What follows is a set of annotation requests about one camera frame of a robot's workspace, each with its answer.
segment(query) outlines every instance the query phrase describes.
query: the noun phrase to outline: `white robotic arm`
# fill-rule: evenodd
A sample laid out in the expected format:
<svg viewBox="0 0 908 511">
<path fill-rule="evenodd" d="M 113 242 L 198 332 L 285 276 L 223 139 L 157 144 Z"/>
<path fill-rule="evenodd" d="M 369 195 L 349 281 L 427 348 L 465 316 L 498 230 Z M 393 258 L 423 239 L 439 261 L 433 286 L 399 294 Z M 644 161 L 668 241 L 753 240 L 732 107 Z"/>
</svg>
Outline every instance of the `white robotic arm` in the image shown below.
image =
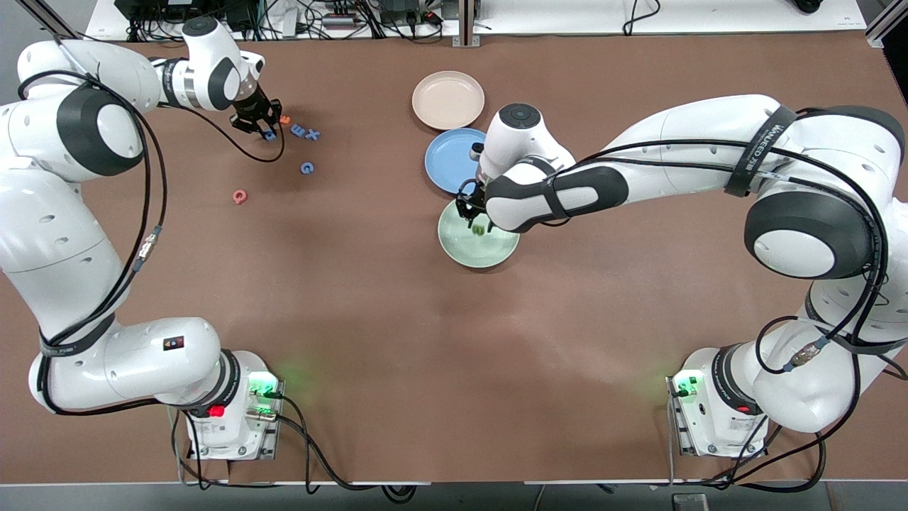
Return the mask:
<svg viewBox="0 0 908 511">
<path fill-rule="evenodd" d="M 79 75 L 140 113 L 159 104 L 233 105 L 232 123 L 244 131 L 278 123 L 280 102 L 258 87 L 260 56 L 241 52 L 211 18 L 187 22 L 184 35 L 188 60 L 149 61 L 91 41 L 24 50 L 18 71 L 27 99 L 0 106 L 0 266 L 40 326 L 42 354 L 29 373 L 39 403 L 87 415 L 152 396 L 196 417 L 202 457 L 254 459 L 267 429 L 261 411 L 271 402 L 261 393 L 276 390 L 276 379 L 256 355 L 222 350 L 201 318 L 121 326 L 114 313 L 128 287 L 114 303 L 104 300 L 123 264 L 81 197 L 80 183 L 121 174 L 145 154 L 133 111 Z M 146 250 L 159 233 L 158 226 Z M 104 313 L 91 319 L 97 311 Z M 73 326 L 63 342 L 51 341 Z"/>
<path fill-rule="evenodd" d="M 459 197 L 459 211 L 467 219 L 485 212 L 499 228 L 527 232 L 540 223 L 618 205 L 728 188 L 730 171 L 739 162 L 751 165 L 751 156 L 765 158 L 753 160 L 753 179 L 744 187 L 756 194 L 745 224 L 746 247 L 769 269 L 814 282 L 798 313 L 804 320 L 762 339 L 762 360 L 769 367 L 785 367 L 782 374 L 758 364 L 752 341 L 698 350 L 673 378 L 691 454 L 739 456 L 745 447 L 748 453 L 760 449 L 764 414 L 797 431 L 820 431 L 851 401 L 851 353 L 835 343 L 815 342 L 847 318 L 865 287 L 863 271 L 874 251 L 866 214 L 850 204 L 858 195 L 842 179 L 801 159 L 770 154 L 770 147 L 841 170 L 882 215 L 889 270 L 880 291 L 888 298 L 873 308 L 869 327 L 860 332 L 861 341 L 871 346 L 859 355 L 859 391 L 885 368 L 873 345 L 894 356 L 908 337 L 908 207 L 893 198 L 904 153 L 902 128 L 883 112 L 850 106 L 790 117 L 794 121 L 787 129 L 776 128 L 767 119 L 775 119 L 777 110 L 785 111 L 760 95 L 671 108 L 627 129 L 606 147 L 607 155 L 571 167 L 573 158 L 561 153 L 538 110 L 509 105 L 492 121 L 484 146 L 474 148 L 480 154 L 480 186 L 473 195 Z M 528 114 L 517 122 L 514 111 Z M 534 147 L 532 139 L 546 142 Z M 733 145 L 707 142 L 716 139 Z M 748 158 L 742 157 L 745 151 Z M 799 179 L 826 189 L 799 184 Z M 843 333 L 851 333 L 854 324 Z"/>
</svg>

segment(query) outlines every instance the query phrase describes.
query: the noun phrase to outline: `brown tabletop surface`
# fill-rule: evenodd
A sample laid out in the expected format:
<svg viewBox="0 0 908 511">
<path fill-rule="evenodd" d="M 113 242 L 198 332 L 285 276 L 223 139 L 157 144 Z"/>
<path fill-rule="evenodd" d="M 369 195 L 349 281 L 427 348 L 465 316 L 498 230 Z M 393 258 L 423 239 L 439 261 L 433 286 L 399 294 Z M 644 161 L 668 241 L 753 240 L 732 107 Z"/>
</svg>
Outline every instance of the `brown tabletop surface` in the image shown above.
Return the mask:
<svg viewBox="0 0 908 511">
<path fill-rule="evenodd" d="M 287 382 L 335 469 L 353 481 L 666 479 L 664 376 L 703 346 L 748 341 L 793 313 L 807 283 L 746 252 L 750 199 L 671 197 L 523 235 L 487 271 L 441 250 L 451 199 L 426 177 L 437 132 L 410 109 L 426 75 L 474 76 L 484 130 L 537 106 L 576 156 L 665 108 L 759 93 L 794 108 L 869 105 L 908 125 L 883 53 L 861 34 L 486 38 L 476 50 L 405 41 L 267 43 L 262 86 L 318 142 L 288 134 L 255 163 L 184 112 L 148 115 L 167 161 L 161 243 L 117 313 L 125 325 L 201 316 L 222 345 Z M 184 55 L 180 46 L 136 46 Z M 279 143 L 231 130 L 251 151 Z M 301 163 L 315 164 L 313 175 Z M 141 167 L 84 186 L 121 256 L 141 210 Z M 242 188 L 249 201 L 234 205 Z M 897 195 L 908 198 L 902 178 Z M 0 279 L 2 483 L 171 481 L 164 410 L 52 416 L 30 396 L 36 322 Z M 908 363 L 904 354 L 898 357 Z M 829 442 L 826 477 L 908 479 L 908 387 L 881 376 Z M 774 452 L 810 436 L 783 435 Z M 231 481 L 302 480 L 301 442 L 232 464 Z M 761 478 L 807 477 L 813 454 Z M 682 459 L 680 477 L 723 462 Z"/>
</svg>

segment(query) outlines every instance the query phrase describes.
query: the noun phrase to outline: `green bowl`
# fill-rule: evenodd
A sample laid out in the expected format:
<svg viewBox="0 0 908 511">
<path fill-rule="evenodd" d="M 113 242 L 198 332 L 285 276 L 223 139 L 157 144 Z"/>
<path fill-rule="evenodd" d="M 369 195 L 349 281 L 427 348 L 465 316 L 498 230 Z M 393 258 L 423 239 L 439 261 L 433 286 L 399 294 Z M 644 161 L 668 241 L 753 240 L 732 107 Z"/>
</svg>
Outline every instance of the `green bowl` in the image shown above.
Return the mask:
<svg viewBox="0 0 908 511">
<path fill-rule="evenodd" d="M 488 229 L 489 217 L 477 216 L 473 225 Z M 456 201 L 451 201 L 439 218 L 439 241 L 445 253 L 458 263 L 470 268 L 488 268 L 502 263 L 517 248 L 520 235 L 495 227 L 484 235 L 473 233 L 467 220 L 457 213 Z"/>
</svg>

